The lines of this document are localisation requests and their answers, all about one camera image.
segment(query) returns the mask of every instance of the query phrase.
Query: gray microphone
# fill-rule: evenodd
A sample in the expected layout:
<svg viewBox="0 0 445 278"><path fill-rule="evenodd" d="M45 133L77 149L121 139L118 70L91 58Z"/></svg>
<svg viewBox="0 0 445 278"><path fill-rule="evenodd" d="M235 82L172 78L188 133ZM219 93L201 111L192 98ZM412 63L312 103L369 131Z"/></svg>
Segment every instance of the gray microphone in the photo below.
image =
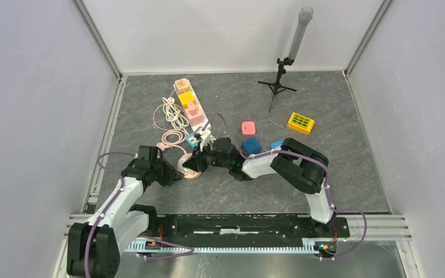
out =
<svg viewBox="0 0 445 278"><path fill-rule="evenodd" d="M296 54L298 53L299 47L301 45L302 37L304 36L304 31L306 31L306 27L308 23L313 18L313 8L310 6L305 6L301 8L301 11L298 15L298 26L296 27L296 32L294 33L293 44L291 45L291 49L289 50L289 58L290 64L294 62L296 59Z"/></svg>

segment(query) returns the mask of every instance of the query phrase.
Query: wall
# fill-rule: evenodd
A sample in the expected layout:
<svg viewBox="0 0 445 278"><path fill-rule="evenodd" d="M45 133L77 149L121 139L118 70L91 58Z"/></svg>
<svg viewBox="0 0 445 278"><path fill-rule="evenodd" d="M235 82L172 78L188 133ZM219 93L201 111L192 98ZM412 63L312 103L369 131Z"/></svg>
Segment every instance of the wall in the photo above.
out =
<svg viewBox="0 0 445 278"><path fill-rule="evenodd" d="M305 5L290 70L343 70L381 0L85 0L123 72L276 71Z"/></svg>
<svg viewBox="0 0 445 278"><path fill-rule="evenodd" d="M395 1L352 88L420 267L445 277L445 1Z"/></svg>
<svg viewBox="0 0 445 278"><path fill-rule="evenodd" d="M0 1L0 277L50 277L116 80L71 1Z"/></svg>

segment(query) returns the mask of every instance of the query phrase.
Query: purple cable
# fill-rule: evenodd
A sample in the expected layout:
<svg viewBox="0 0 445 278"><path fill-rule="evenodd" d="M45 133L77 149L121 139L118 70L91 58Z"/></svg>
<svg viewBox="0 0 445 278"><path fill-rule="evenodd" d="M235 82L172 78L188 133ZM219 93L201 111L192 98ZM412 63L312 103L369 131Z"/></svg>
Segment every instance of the purple cable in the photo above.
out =
<svg viewBox="0 0 445 278"><path fill-rule="evenodd" d="M107 155L130 155L130 156L134 156L134 157L136 155L134 155L132 153L128 153L128 152L107 152L107 153L100 155L100 157L98 157L98 160L96 163L100 166L101 169L103 169L107 172L110 172L112 174L115 174L121 181L120 189L122 189L125 186L125 180L123 179L123 176L119 172L117 172L113 169L110 169L106 166L103 166L103 164L101 164L100 160ZM89 249L91 248L91 241L93 239L94 230L96 229L96 227L98 227L98 224L101 221L101 214L105 214L108 211L108 209L112 206L114 201L118 198L120 193L122 193L122 191L120 189L117 190L117 192L112 197L112 199L110 199L110 201L106 204L104 209L101 211L100 216L98 216L98 218L96 218L96 220L95 220L93 226L91 227L91 230L89 231L89 234L87 236L86 250L85 250L85 263L84 263L86 278L91 278L91 273L89 273Z"/></svg>
<svg viewBox="0 0 445 278"><path fill-rule="evenodd" d="M159 242L159 243L163 243L172 247L178 247L178 248L183 248L183 249L188 249L189 251L181 253L181 254L172 254L172 255L167 255L167 256L162 256L162 257L146 257L145 259L168 259L168 258L177 258L177 257L182 257L182 256L186 256L186 255L190 255L195 251L195 248L193 247L188 247L188 246L183 246L183 245L178 245L175 243L171 243L171 242L166 242L164 240L161 239L157 239L155 237L152 236L146 236L143 234L140 234L139 237L144 237L146 239L150 239L154 242Z"/></svg>
<svg viewBox="0 0 445 278"><path fill-rule="evenodd" d="M236 141L234 140L233 136L232 136L231 129L229 128L228 123L226 122L226 120L224 119L224 117L223 117L220 113L217 113L217 112L216 112L214 115L212 115L212 117L211 117L210 120L204 125L204 127L202 128L202 130L205 130L205 129L207 128L207 126L209 125L209 123L212 122L212 120L214 119L214 117L215 117L216 115L219 116L219 118L221 118L222 122L224 123L224 126L226 127L226 132L227 132L228 135L229 135L229 139L231 139L232 142L236 142ZM240 155L241 155L243 158L245 158L245 159L257 159L257 158L262 158L262 157L267 156L267 155L271 155L271 154L273 154L273 153L282 153L282 154L286 154L286 155L295 156L295 157L297 157L297 158L301 158L301 159L303 159L303 160L306 160L306 161L309 161L309 162L311 162L311 163L314 163L314 164L320 166L321 168L323 168L323 170L325 171L325 178L324 178L324 180L323 180L323 183L325 184L325 186L328 185L327 182L328 182L328 179L329 179L329 176L330 176L329 169L328 169L327 166L325 166L323 163L321 163L320 161L318 161L318 160L316 160L316 159L309 158L309 157L304 156L304 155L301 155L301 154L299 154L299 153L290 152L290 151L284 151L284 150L278 150L278 151L273 151L273 152L266 152L266 153L261 153L261 154L254 155L254 156L246 156L246 155L242 152L241 148L240 148L237 144L234 144L234 146L235 146L236 149L239 151ZM364 214L364 212L363 212L361 209L359 209L359 208L349 208L349 209L348 209L348 208L345 208L345 209L343 209L343 210L337 210L337 209L333 206L333 204L332 204L332 202L331 202L331 196L330 196L330 190L329 190L329 187L325 187L324 190L325 190L325 195L327 196L327 202L328 202L328 204L329 204L329 207L330 207L330 209L331 209L333 212L335 212L335 213L350 213L350 212L353 212L353 211L357 211L357 212L359 212L359 213L362 215L362 218L364 219L364 232L363 232L363 234L362 234L361 240L359 241L358 245L357 245L356 247L354 247L354 249L352 249L351 251L348 251L347 253L344 253L344 254L342 254L342 255L340 255L340 256L336 256L336 257L334 257L334 258L323 258L323 259L326 260L326 261L332 261L332 260L334 260L334 259L338 259L338 258L345 257L345 256L347 256L347 255L350 255L350 254L354 253L357 249L359 249L359 247L360 247L360 246L362 245L362 243L364 242L364 239L366 238L366 232L367 232L367 219L366 219L366 215Z"/></svg>

